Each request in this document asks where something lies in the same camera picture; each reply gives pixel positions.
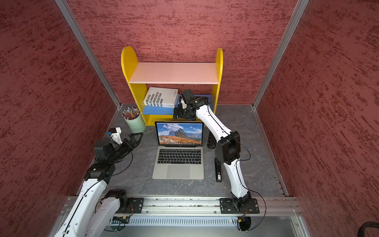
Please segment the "silver laptop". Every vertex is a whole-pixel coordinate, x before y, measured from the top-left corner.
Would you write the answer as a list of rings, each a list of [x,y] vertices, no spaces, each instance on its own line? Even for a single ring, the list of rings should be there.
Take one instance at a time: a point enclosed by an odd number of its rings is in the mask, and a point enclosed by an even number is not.
[[[155,128],[158,150],[153,179],[204,179],[204,123],[156,121]]]

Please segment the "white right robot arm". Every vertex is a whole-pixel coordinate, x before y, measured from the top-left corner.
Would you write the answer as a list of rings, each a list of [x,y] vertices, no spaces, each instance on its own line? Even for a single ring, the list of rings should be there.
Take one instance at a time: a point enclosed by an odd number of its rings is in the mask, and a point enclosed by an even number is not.
[[[250,191],[244,182],[240,167],[241,143],[237,131],[227,128],[211,110],[205,97],[184,95],[179,97],[178,107],[174,109],[174,119],[200,119],[209,129],[216,140],[215,155],[227,171],[231,183],[233,208],[239,213],[246,213],[253,208]]]

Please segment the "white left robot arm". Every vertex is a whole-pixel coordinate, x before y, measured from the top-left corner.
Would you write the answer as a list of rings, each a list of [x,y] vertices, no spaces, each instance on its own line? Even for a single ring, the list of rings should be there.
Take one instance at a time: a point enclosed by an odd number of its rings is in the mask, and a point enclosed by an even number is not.
[[[126,225],[128,221],[120,217],[121,214],[132,216],[142,212],[143,198],[129,198],[124,189],[109,190],[105,196],[102,193],[110,179],[118,175],[116,164],[137,148],[143,134],[132,133],[121,139],[118,128],[112,128],[108,135],[95,143],[95,161],[86,173],[75,204],[55,236],[98,237],[114,219]]]

